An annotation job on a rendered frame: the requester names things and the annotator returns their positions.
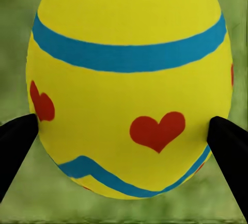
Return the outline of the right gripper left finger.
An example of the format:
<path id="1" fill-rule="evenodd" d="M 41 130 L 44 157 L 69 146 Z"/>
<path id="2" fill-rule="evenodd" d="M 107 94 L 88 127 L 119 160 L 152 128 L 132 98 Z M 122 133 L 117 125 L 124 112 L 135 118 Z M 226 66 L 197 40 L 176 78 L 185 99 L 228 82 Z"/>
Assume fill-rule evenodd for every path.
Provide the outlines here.
<path id="1" fill-rule="evenodd" d="M 0 126 L 0 203 L 38 135 L 35 114 Z"/>

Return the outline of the easter egg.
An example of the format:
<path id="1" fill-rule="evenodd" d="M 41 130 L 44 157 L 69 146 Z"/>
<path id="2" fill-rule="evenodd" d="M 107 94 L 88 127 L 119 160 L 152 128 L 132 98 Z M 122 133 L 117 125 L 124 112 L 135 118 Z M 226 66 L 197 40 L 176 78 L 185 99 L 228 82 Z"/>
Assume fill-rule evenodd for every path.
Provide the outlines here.
<path id="1" fill-rule="evenodd" d="M 41 0 L 30 114 L 71 180 L 108 198 L 152 198 L 211 156 L 210 120 L 231 109 L 232 61 L 218 0 Z"/>

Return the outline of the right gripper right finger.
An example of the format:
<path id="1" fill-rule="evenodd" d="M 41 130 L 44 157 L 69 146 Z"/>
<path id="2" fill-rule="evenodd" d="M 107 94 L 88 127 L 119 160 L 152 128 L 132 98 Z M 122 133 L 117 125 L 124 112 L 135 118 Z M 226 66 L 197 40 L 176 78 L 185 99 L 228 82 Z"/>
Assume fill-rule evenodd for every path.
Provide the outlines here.
<path id="1" fill-rule="evenodd" d="M 248 223 L 248 131 L 215 116 L 207 143 Z"/>

